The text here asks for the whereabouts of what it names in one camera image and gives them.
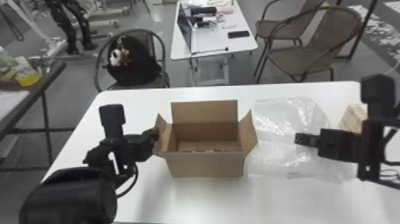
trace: bubble wrap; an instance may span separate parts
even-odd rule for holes
[[[354,178],[354,166],[317,156],[316,148],[294,144],[298,132],[319,135],[330,123],[309,98],[262,99],[255,103],[253,123],[258,145],[247,157],[250,176],[317,178],[343,182]]]

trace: chair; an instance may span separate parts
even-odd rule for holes
[[[95,67],[95,74],[93,77],[93,81],[95,84],[95,88],[98,92],[102,92],[103,90],[100,87],[99,84],[99,79],[98,79],[98,73],[99,73],[99,67],[100,67],[100,62],[102,61],[102,55],[103,52],[108,49],[108,45],[112,42],[115,42],[119,37],[121,36],[126,36],[126,35],[130,35],[130,36],[134,36],[135,38],[137,38],[145,47],[146,49],[149,51],[149,55],[156,58],[156,53],[155,53],[155,47],[154,47],[154,38],[156,38],[160,45],[161,45],[161,51],[162,51],[162,57],[161,59],[157,60],[157,62],[161,63],[161,86],[166,86],[166,87],[170,87],[170,81],[169,81],[169,77],[168,74],[165,72],[165,45],[163,40],[157,35],[155,34],[153,31],[150,30],[146,30],[146,29],[129,29],[129,30],[125,30],[121,33],[116,34],[115,36],[113,36],[110,40],[108,40],[107,43],[105,43],[103,45],[103,47],[100,49],[97,60],[96,60],[96,67]],[[107,90],[109,89],[124,89],[122,86],[116,86],[115,84],[111,85]],[[134,89],[134,88],[150,88],[149,85],[143,85],[143,86],[132,86],[129,89]]]
[[[274,27],[280,23],[281,21],[275,21],[275,20],[265,20],[265,16],[267,13],[268,8],[273,5],[276,2],[279,2],[281,0],[273,0],[270,3],[268,3],[265,8],[264,12],[262,13],[261,20],[258,20],[255,23],[255,28],[257,31],[257,34],[255,35],[255,39],[257,40],[257,37],[261,37],[264,39],[264,42],[267,41],[267,39],[270,39],[271,31],[274,29]],[[304,13],[308,10],[312,10],[315,8],[318,8],[321,6],[323,3],[323,0],[306,0],[304,3],[303,7],[300,10],[300,13]],[[314,18],[314,14],[307,14],[307,16],[301,18],[300,20],[296,21],[296,23],[292,23],[290,26],[286,26],[284,29],[280,30],[279,33],[277,33],[274,37],[276,40],[293,40],[293,44],[296,45],[296,41],[299,42],[300,45],[302,45],[302,41],[300,39],[300,36],[304,33],[305,29],[308,27],[308,25],[311,23],[311,20]]]
[[[322,10],[326,11],[325,15],[307,46],[289,46],[271,49],[272,40],[279,30],[296,23],[296,21],[301,20],[303,17],[307,17],[310,14],[314,15],[317,11]],[[330,64],[344,44],[353,39],[360,31],[360,15],[352,9],[338,6],[309,10],[280,22],[273,29],[271,38],[264,48],[262,54],[265,57],[260,58],[257,68],[254,71],[254,76],[256,76],[262,64],[257,83],[260,82],[268,58],[295,82],[303,82],[307,78],[307,75],[326,70],[330,71],[330,80],[333,81],[333,68],[331,68]]]

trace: black bag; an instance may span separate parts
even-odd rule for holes
[[[117,49],[118,41],[110,43],[106,66],[107,72],[120,86],[136,86],[153,82],[160,76],[161,66],[150,56],[146,47],[134,36],[121,37],[123,48],[129,51],[130,62],[120,66],[112,66],[110,57]]]

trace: cardboard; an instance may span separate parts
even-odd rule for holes
[[[174,177],[240,177],[257,144],[251,111],[238,122],[237,101],[171,103],[173,123],[157,116],[154,154]]]
[[[368,118],[361,105],[349,105],[340,120],[339,129],[361,133],[363,121]]]

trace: black chair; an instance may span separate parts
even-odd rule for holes
[[[103,90],[100,87],[99,84],[99,68],[100,68],[100,63],[103,60],[102,55],[103,52],[108,49],[108,46],[110,45],[110,43],[115,42],[118,38],[122,37],[122,36],[134,36],[135,38],[137,38],[144,46],[145,48],[148,50],[149,55],[156,58],[156,53],[155,53],[155,45],[154,45],[154,38],[156,38],[160,45],[161,45],[161,51],[162,51],[162,56],[161,59],[158,59],[157,62],[161,63],[161,74],[160,74],[160,78],[161,78],[161,86],[157,86],[157,87],[162,87],[162,88],[169,88],[170,87],[170,81],[169,81],[169,77],[168,74],[165,72],[165,45],[163,40],[153,31],[150,30],[146,30],[146,29],[129,29],[129,30],[125,30],[121,33],[116,34],[115,36],[113,36],[110,40],[108,40],[107,43],[105,43],[103,45],[103,47],[100,49],[97,60],[96,60],[96,67],[95,67],[95,74],[93,77],[93,81],[95,84],[95,88],[98,92],[102,92]],[[154,88],[154,86],[149,86],[149,85],[143,85],[143,86],[129,86],[128,88],[126,87],[121,87],[121,86],[117,86],[116,84],[112,84],[109,88],[107,88],[107,90],[112,90],[112,89],[143,89],[143,88]]]

